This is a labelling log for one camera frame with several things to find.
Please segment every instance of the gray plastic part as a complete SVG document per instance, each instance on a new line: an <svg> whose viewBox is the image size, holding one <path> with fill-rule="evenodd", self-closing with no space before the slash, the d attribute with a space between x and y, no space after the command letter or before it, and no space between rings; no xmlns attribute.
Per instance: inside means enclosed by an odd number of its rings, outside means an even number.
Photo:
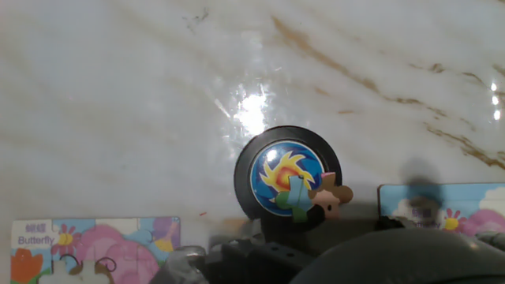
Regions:
<svg viewBox="0 0 505 284"><path fill-rule="evenodd" d="M505 253L475 238L432 229L394 229L344 242L292 284L434 283L505 277Z"/></svg>

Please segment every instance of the magnet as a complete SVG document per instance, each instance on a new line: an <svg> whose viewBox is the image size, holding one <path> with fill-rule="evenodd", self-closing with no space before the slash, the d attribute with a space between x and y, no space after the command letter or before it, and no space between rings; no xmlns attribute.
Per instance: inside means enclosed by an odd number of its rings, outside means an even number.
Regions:
<svg viewBox="0 0 505 284"><path fill-rule="evenodd" d="M239 155L234 187L244 213L280 230L311 230L352 199L339 160L314 132L279 126L254 137Z"/></svg>

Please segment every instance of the marble surface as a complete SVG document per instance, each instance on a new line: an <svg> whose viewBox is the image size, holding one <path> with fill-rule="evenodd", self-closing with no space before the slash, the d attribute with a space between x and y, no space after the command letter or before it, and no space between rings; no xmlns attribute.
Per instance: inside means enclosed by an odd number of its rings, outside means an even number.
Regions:
<svg viewBox="0 0 505 284"><path fill-rule="evenodd" d="M503 27L503 0L2 1L2 281L14 219L178 215L205 245L276 125L335 149L349 218L380 184L505 181Z"/></svg>

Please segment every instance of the colorful card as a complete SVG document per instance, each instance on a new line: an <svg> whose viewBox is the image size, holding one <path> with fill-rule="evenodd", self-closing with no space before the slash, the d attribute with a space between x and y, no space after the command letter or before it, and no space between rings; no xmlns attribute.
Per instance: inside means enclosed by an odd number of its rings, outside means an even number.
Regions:
<svg viewBox="0 0 505 284"><path fill-rule="evenodd" d="M15 221L10 282L36 284L60 260L77 275L83 261L92 260L109 283L148 284L180 245L176 217Z"/></svg>
<svg viewBox="0 0 505 284"><path fill-rule="evenodd" d="M379 207L381 215L406 217L418 227L505 233L505 184L382 185Z"/></svg>

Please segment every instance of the cartoon sun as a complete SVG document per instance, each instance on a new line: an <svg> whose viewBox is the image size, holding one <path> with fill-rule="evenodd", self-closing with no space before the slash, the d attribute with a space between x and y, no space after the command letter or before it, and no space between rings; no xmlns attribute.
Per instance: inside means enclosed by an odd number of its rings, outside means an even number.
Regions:
<svg viewBox="0 0 505 284"><path fill-rule="evenodd" d="M312 175L297 165L297 162L305 157L301 154L291 156L293 152L287 152L279 161L279 164L271 169L265 161L263 168L266 176L261 174L261 180L273 187L277 192L290 191L290 176L303 176L307 189L310 189L310 182L314 182Z"/></svg>
<svg viewBox="0 0 505 284"><path fill-rule="evenodd" d="M447 216L443 217L445 219L445 227L442 230L450 231L452 233L461 233L463 230L463 226L465 225L466 218L461 217L460 219L458 219L460 213L461 212L457 210L453 216L452 210L448 208Z"/></svg>

